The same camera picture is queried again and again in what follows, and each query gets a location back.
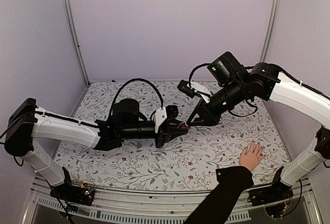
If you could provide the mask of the red nail polish bottle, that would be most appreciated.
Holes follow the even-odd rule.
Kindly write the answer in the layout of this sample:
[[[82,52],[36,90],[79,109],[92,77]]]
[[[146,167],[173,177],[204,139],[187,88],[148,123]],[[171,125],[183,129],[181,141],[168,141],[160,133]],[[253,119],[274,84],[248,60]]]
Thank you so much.
[[[190,127],[187,126],[185,123],[181,123],[181,124],[178,126],[178,128],[179,128],[180,130],[185,130],[185,131],[190,130]]]

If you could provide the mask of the black sleeved forearm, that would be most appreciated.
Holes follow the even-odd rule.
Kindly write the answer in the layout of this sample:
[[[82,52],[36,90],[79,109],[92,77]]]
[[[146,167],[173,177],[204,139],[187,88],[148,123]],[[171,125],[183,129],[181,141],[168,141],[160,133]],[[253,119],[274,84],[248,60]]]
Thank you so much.
[[[216,170],[218,185],[189,215],[185,223],[225,223],[241,193],[254,185],[243,166]]]

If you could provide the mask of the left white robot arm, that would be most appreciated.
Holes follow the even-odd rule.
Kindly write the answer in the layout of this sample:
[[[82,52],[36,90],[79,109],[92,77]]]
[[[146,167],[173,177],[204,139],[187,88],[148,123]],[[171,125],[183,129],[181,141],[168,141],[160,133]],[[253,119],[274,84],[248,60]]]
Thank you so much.
[[[28,98],[9,118],[4,148],[28,162],[65,200],[73,200],[77,190],[70,176],[44,151],[38,138],[69,141],[98,151],[119,148],[126,139],[152,138],[161,148],[188,133],[189,127],[177,116],[178,107],[169,105],[158,108],[148,120],[138,101],[123,99],[113,105],[107,120],[84,121],[48,112]]]

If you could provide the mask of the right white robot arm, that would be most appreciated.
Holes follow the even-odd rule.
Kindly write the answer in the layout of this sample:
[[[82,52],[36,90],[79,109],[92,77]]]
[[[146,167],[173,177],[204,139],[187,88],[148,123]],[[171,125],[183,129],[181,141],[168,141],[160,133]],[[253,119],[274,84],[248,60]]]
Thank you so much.
[[[187,83],[188,96],[201,97],[188,118],[188,126],[215,126],[224,112],[254,97],[284,104],[321,125],[309,147],[276,172],[266,193],[270,201],[278,201],[287,188],[329,159],[329,96],[295,79],[278,65],[259,62],[247,71],[231,52],[207,64],[207,69],[221,90],[212,94]]]

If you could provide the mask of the person's bare hand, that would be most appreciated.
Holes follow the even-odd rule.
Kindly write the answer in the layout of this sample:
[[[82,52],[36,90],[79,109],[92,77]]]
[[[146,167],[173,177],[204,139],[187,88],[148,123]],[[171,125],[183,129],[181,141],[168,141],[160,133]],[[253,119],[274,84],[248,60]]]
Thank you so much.
[[[241,153],[239,165],[252,172],[263,160],[263,146],[253,140]]]

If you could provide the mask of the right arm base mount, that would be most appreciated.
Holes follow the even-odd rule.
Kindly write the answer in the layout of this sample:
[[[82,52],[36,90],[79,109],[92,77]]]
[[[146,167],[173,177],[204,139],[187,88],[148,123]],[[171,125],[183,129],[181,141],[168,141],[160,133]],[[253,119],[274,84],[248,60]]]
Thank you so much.
[[[247,201],[250,202],[252,206],[259,206],[293,197],[292,187],[281,182],[283,168],[282,166],[276,171],[270,186],[249,191]]]

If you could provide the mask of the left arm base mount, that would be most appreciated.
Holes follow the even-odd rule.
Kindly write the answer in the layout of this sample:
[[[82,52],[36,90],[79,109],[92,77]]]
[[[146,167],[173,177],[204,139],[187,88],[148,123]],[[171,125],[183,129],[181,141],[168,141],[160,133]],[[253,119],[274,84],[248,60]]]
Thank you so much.
[[[62,167],[64,182],[59,186],[52,186],[50,196],[67,202],[91,206],[94,200],[95,188],[86,183],[76,186],[72,184],[69,172]]]

